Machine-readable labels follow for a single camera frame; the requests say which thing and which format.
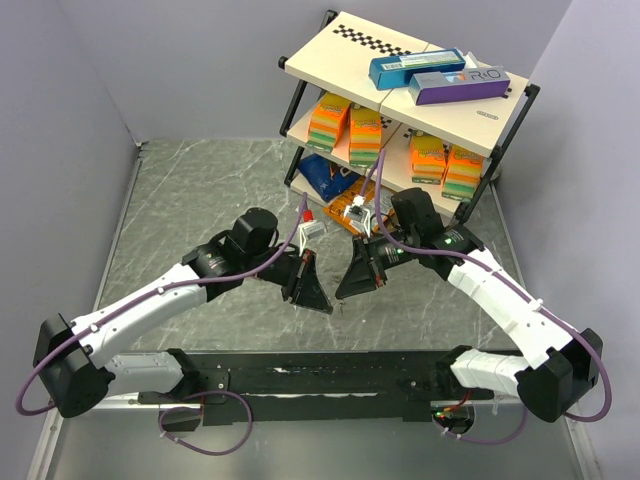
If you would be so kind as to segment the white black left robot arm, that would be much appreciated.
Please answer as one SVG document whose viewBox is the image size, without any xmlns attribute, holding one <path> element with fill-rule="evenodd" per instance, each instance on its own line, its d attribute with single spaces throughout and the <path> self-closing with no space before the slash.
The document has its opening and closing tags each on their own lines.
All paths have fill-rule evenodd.
<svg viewBox="0 0 640 480">
<path fill-rule="evenodd" d="M 233 226 L 196 246 L 167 272 L 112 305 L 71 321 L 46 319 L 34 354 L 34 370 L 53 408 L 79 416 L 103 399 L 157 392 L 177 402 L 191 399 L 200 374 L 180 349 L 125 356 L 144 333 L 240 287 L 247 278 L 277 285 L 284 301 L 324 314 L 333 311 L 316 273 L 316 254 L 306 246 L 307 228 L 323 232 L 301 206 L 295 228 L 278 238 L 276 216 L 252 207 Z"/>
</svg>

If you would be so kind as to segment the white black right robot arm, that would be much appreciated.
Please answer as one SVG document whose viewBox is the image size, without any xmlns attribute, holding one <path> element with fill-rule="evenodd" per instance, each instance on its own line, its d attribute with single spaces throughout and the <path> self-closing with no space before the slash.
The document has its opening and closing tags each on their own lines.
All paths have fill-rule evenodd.
<svg viewBox="0 0 640 480">
<path fill-rule="evenodd" d="M 478 304 L 519 349 L 505 356 L 455 348 L 440 361 L 438 390 L 453 399 L 476 388 L 516 396 L 549 423 L 567 414 L 598 381 L 600 336 L 590 328 L 556 324 L 465 226 L 443 225 L 426 191 L 403 190 L 392 195 L 391 204 L 398 229 L 354 237 L 337 298 L 372 292 L 385 285 L 387 270 L 418 260 Z"/>
</svg>

